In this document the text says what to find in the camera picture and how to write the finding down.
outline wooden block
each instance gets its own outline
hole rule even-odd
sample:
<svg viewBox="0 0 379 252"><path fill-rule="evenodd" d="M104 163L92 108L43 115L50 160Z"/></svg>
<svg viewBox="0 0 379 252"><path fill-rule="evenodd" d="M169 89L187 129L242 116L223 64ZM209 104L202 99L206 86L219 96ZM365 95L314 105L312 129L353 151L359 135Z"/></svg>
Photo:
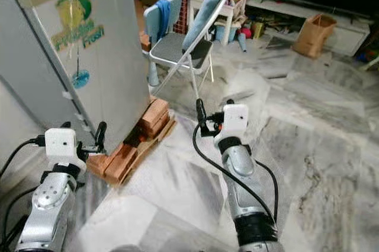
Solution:
<svg viewBox="0 0 379 252"><path fill-rule="evenodd" d="M108 156L104 154L97 154L93 156L89 156L88 160L86 161L86 165L89 171L91 171L93 174L102 176L102 164L104 163L105 159L107 159Z"/></svg>
<svg viewBox="0 0 379 252"><path fill-rule="evenodd" d="M147 136L149 138L154 138L157 133L167 124L167 122L170 120L170 116L168 114L168 111L166 111L162 117L159 118L158 122L155 123L153 128L146 129Z"/></svg>
<svg viewBox="0 0 379 252"><path fill-rule="evenodd" d="M143 31L140 32L140 41L142 50L148 52L151 49L150 37Z"/></svg>
<svg viewBox="0 0 379 252"><path fill-rule="evenodd" d="M144 141L139 144L137 148L137 157L134 159L132 164L129 166L129 168L125 172L125 175L121 179L119 185L125 182L125 180L127 179L127 176L131 174L133 171L135 171L135 169L144 160L144 158L147 156L150 150L154 148L154 146L156 146L164 137L166 137L167 135L171 133L175 124L176 124L176 121L174 119L170 119L168 123L164 126L162 131L154 139L150 141Z"/></svg>
<svg viewBox="0 0 379 252"><path fill-rule="evenodd" d="M152 128L167 110L168 102L158 98L150 104L140 122L145 127Z"/></svg>
<svg viewBox="0 0 379 252"><path fill-rule="evenodd" d="M119 144L110 156L106 156L104 154L90 156L86 162L90 171L98 176L103 176L105 170L107 169L109 164L111 164L115 156L121 151L123 146L123 143Z"/></svg>
<svg viewBox="0 0 379 252"><path fill-rule="evenodd" d="M124 145L123 149L115 156L114 160L105 170L105 179L109 183L117 184L124 177L129 165L136 157L137 149L130 145Z"/></svg>
<svg viewBox="0 0 379 252"><path fill-rule="evenodd" d="M176 121L174 119L170 119L168 123L165 125L165 127L160 131L160 133L156 136L156 139L158 141L162 141L163 138L167 137L169 134L171 134L174 126L176 124Z"/></svg>
<svg viewBox="0 0 379 252"><path fill-rule="evenodd" d="M149 105L151 103L153 103L155 100L157 100L157 97L155 97L154 95L150 95L150 102L149 102Z"/></svg>

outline light blue cushion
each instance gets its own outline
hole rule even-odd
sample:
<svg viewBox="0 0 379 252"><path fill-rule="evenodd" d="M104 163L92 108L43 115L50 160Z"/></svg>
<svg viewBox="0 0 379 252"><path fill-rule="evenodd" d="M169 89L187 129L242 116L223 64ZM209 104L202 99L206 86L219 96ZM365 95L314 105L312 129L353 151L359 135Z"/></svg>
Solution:
<svg viewBox="0 0 379 252"><path fill-rule="evenodd" d="M183 50L187 50L196 37L200 34L219 1L220 0L204 0L194 22L192 23L192 27L189 29L184 38L182 45Z"/></svg>

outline black cable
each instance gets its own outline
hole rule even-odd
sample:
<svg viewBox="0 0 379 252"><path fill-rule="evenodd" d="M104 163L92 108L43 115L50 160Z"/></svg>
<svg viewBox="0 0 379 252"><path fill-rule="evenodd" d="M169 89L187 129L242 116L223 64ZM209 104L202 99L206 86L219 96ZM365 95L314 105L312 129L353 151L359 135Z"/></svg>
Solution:
<svg viewBox="0 0 379 252"><path fill-rule="evenodd" d="M12 201L11 203L8 205L7 207L7 210L5 211L5 216L4 216L4 221L3 221L3 224L2 224L2 242L6 242L6 239L7 239L7 222L8 222L8 217L9 217L9 213L11 212L11 209L12 207L14 206L14 204L19 200L21 199L23 196L33 192L34 190L37 189L38 186L36 187L33 187L29 190L26 190L24 191L23 193L17 195Z"/></svg>
<svg viewBox="0 0 379 252"><path fill-rule="evenodd" d="M257 161L257 159L255 160L255 162L259 166L262 166L264 169L266 169L266 171L271 175L272 182L274 183L274 195L275 195L275 199L274 199L274 220L275 220L275 222L277 222L277 220L278 220L278 198L279 198L277 178L275 177L274 172L272 172L271 169L267 165Z"/></svg>
<svg viewBox="0 0 379 252"><path fill-rule="evenodd" d="M3 241L0 244L0 247L2 247L3 249L6 249L6 248L9 249L9 245L16 238L16 236L23 230L24 225L25 225L27 220L28 220L28 215L23 215L18 220L18 222L14 225L14 227L11 229L11 231L8 233L6 241Z"/></svg>
<svg viewBox="0 0 379 252"><path fill-rule="evenodd" d="M273 222L276 224L276 221L274 220L274 218L273 218L273 216L271 214L271 211L267 207L266 203L252 189L250 189L245 183L243 183L236 176L234 176L233 174L231 174L230 172L228 172L226 169L224 169L221 166L219 166L216 162L210 160L204 153L201 152L201 150L198 148L197 143L196 143L196 134L197 134L197 131L198 131L199 127L200 127L200 124L197 124L197 126L195 127L195 130L194 130L194 133L192 135L192 143L194 145L194 148L195 148L196 152L206 162L210 163L215 168L219 169L219 171L221 171L222 173L224 173L227 177L231 178L231 180L233 180L234 182L236 182L238 185L240 185L242 188L244 188L249 194L251 194L261 204L261 206L263 207L263 209L265 209L265 211L268 214L268 216L271 217L271 219L273 220Z"/></svg>
<svg viewBox="0 0 379 252"><path fill-rule="evenodd" d="M8 160L7 162L5 162L5 165L3 166L3 168L1 169L0 171L0 179L2 177L2 175L4 174L4 172L6 171L6 169L8 168L9 164L11 163L12 159L14 158L14 156L16 155L16 153L18 153L19 150L21 150L24 146L26 146L27 144L34 144L36 142L36 139L35 138L31 138L30 140L27 140L25 142L23 142L22 144L20 144L13 152L12 154L8 157Z"/></svg>
<svg viewBox="0 0 379 252"><path fill-rule="evenodd" d="M9 247L6 246L5 244L0 245L0 251L1 252L10 252Z"/></svg>

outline chair backrest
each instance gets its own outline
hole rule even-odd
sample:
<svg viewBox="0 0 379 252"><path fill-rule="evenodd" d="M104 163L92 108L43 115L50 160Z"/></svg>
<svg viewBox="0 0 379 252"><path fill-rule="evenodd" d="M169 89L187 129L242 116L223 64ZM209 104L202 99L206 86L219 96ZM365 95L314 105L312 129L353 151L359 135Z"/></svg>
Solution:
<svg viewBox="0 0 379 252"><path fill-rule="evenodd" d="M200 40L202 40L204 38L208 29L212 26L213 22L219 16L219 13L220 13L220 11L223 8L225 3L226 3L226 0L220 0L219 1L219 3L217 4L216 8L213 11L213 13L209 17L207 23L205 24L203 29L200 31L199 35L196 36L195 40L191 43L191 45L189 45L189 48L184 52L183 56L178 61L178 64L186 61L188 55L195 49L197 43L199 43Z"/></svg>
<svg viewBox="0 0 379 252"><path fill-rule="evenodd" d="M214 10L220 0L203 0L200 10L197 13L194 22L189 27L189 30L184 38L182 49L187 50L187 48L192 44L192 42L197 38L199 33L204 31L205 25L209 22L209 19L214 14Z"/></svg>
<svg viewBox="0 0 379 252"><path fill-rule="evenodd" d="M168 30L171 30L174 24L179 20L180 7L182 0L168 0L170 3L170 16L168 19ZM147 8L144 13L145 33L150 37L152 46L158 40L160 27L160 11L157 5Z"/></svg>

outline cable connector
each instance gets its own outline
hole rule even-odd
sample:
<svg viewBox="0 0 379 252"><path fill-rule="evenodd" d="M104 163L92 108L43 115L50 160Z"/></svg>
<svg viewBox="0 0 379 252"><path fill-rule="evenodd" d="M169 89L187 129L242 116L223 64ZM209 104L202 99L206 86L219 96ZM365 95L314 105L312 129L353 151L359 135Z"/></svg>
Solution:
<svg viewBox="0 0 379 252"><path fill-rule="evenodd" d="M38 135L36 138L32 139L34 144L38 145L39 147L44 147L46 145L45 143L45 135Z"/></svg>

